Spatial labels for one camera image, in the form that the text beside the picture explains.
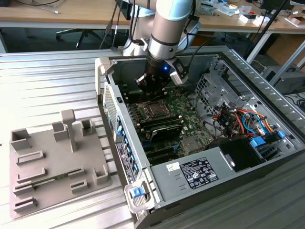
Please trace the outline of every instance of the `gray mount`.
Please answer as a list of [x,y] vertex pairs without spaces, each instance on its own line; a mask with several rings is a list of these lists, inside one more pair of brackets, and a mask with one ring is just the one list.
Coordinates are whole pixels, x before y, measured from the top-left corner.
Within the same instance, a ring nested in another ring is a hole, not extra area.
[[10,215],[13,219],[112,184],[90,119],[61,111],[53,130],[11,132]]

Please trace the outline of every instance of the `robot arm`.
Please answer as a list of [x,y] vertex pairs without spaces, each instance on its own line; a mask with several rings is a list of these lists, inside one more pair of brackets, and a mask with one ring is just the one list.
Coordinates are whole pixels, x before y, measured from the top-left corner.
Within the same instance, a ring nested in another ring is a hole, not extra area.
[[145,71],[135,80],[140,89],[151,97],[161,93],[171,80],[176,85],[180,85],[188,79],[188,69],[183,66],[176,54],[194,2],[194,0],[136,0],[136,5],[156,10]]

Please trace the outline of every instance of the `workbench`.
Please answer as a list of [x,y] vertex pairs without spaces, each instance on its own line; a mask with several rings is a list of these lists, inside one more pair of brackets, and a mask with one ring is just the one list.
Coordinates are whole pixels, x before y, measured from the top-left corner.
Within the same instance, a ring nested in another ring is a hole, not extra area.
[[[113,159],[116,151],[110,149],[107,123],[101,119],[95,98],[94,60],[116,55],[110,50],[0,54],[0,228],[134,228]],[[28,127],[33,133],[52,128],[51,122],[59,119],[58,112],[69,108],[74,109],[77,120],[91,118],[97,126],[113,184],[12,220],[9,130]],[[261,179],[153,228],[303,228],[304,170],[305,153]]]
[[[257,6],[241,0],[235,3],[237,6],[252,6],[252,10],[257,15],[261,11]],[[35,7],[25,6],[12,0],[8,8],[0,8],[0,27],[23,27],[23,28],[78,28],[78,29],[105,29],[111,18],[115,6],[114,0],[65,0],[58,8],[59,14],[41,10]],[[118,10],[114,16],[113,28],[115,28]],[[274,22],[266,34],[262,37],[258,45],[248,57],[248,62],[252,62],[260,49],[273,33],[305,34],[305,29],[299,29],[279,16],[279,20]],[[237,15],[229,17],[218,11],[214,16],[200,15],[199,31],[219,31],[219,32],[246,32],[256,33],[258,27],[252,23],[243,23]],[[123,15],[120,16],[120,29],[129,29],[129,21]],[[5,45],[0,35],[0,53],[5,52]]]
[[[0,228],[133,229],[112,150],[95,99],[94,60],[112,51],[70,51],[0,55]],[[9,211],[9,131],[28,127],[29,133],[52,128],[59,111],[74,109],[76,120],[95,123],[113,183],[65,201],[22,220]]]

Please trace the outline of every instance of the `warning label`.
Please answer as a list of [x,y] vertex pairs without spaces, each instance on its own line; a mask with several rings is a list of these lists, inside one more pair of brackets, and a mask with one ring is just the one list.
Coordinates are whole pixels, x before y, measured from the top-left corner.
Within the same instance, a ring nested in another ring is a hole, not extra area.
[[180,168],[192,189],[218,180],[206,157],[182,164]]

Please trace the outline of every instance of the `wooden desk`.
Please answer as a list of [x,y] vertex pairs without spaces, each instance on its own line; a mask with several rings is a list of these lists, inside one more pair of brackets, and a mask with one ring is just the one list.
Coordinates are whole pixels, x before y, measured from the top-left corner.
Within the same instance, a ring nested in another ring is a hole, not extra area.
[[[256,14],[261,14],[258,7],[245,0],[241,0],[236,5],[250,5]],[[8,8],[0,8],[0,27],[105,29],[112,16],[114,6],[114,0],[65,0],[56,9],[60,13],[55,14],[32,6],[21,5],[12,0]],[[117,13],[118,10],[114,16],[114,25]],[[215,11],[214,16],[201,15],[199,22],[202,25],[200,31],[257,32],[258,30],[258,27],[251,23],[245,24],[239,21],[237,15],[229,17],[218,11]],[[129,28],[129,21],[123,15],[120,16],[119,28]],[[272,33],[305,34],[305,29],[298,29],[280,16],[249,56],[249,62],[258,54]],[[1,46],[0,35],[0,53],[4,52],[4,49],[4,45]]]

